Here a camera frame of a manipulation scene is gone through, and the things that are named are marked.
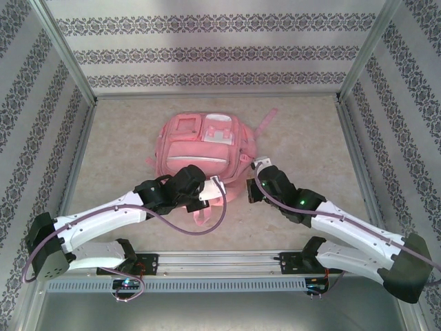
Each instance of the wall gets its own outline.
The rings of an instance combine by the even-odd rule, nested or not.
[[[337,92],[384,0],[52,0],[94,91]]]
[[[0,1],[0,330],[21,299],[33,218],[56,214],[89,106],[25,0]]]
[[[388,229],[426,239],[441,261],[441,1],[403,1],[347,100]],[[434,272],[435,278],[441,274]],[[441,330],[441,291],[421,305]]]

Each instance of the backpack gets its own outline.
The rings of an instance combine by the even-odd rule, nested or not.
[[[230,114],[185,113],[172,117],[159,132],[156,141],[156,163],[150,158],[156,175],[174,176],[180,169],[193,164],[207,176],[219,176],[225,184],[227,202],[246,189],[248,167],[257,157],[256,138],[276,115],[271,110],[253,131]],[[222,205],[222,198],[209,201],[210,206]],[[197,225],[208,221],[211,208],[194,212]]]

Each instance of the patterned wallpaper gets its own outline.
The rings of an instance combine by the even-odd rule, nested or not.
[[[402,3],[347,99],[365,165],[388,229],[426,239],[441,261],[441,10]],[[441,274],[434,272],[439,279]],[[441,330],[441,289],[420,304]]]
[[[23,286],[25,235],[56,214],[89,111],[25,0],[0,1],[0,330]]]
[[[47,1],[97,95],[337,92],[383,3]]]

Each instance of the beige floor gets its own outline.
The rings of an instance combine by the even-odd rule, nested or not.
[[[111,201],[153,179],[145,159],[153,156],[158,131],[174,114],[229,112],[255,128],[273,107],[279,113],[258,140],[259,154],[271,157],[297,187],[315,190],[366,219],[331,97],[99,101],[70,213]],[[167,218],[188,230],[204,230],[220,213],[220,207],[214,208],[212,220],[203,227],[182,208]],[[287,250],[302,248],[314,235],[330,238],[289,222],[266,203],[248,204],[245,193],[228,205],[221,227],[205,236],[190,237],[151,219],[97,240],[126,238],[138,251]]]

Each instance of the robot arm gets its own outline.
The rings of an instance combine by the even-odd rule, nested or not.
[[[26,239],[30,254],[51,233],[85,215],[90,217],[62,230],[38,251],[32,260],[36,278],[47,281],[77,268],[128,265],[130,269],[130,264],[136,261],[136,254],[128,240],[118,239],[111,243],[89,241],[121,226],[152,218],[142,209],[124,208],[124,205],[148,208],[159,215],[169,214],[174,208],[183,206],[188,212],[206,208],[209,206],[208,200],[222,196],[215,180],[225,193],[225,186],[218,177],[206,180],[201,169],[189,165],[174,177],[144,181],[122,197],[85,212],[54,219],[47,212],[40,214],[35,218]],[[103,208],[109,210],[98,212]]]
[[[305,254],[302,254],[304,267],[321,266],[359,274],[382,284],[389,293],[403,301],[418,302],[433,267],[391,243],[400,244],[430,259],[422,237],[410,234],[404,238],[379,229],[350,215],[314,191],[296,188],[286,174],[266,157],[257,159],[252,167],[265,194],[260,191],[255,179],[248,180],[250,203],[263,200],[278,208],[290,221],[326,232],[353,246],[344,247],[313,237],[304,248]],[[280,204],[304,212],[294,212]]]

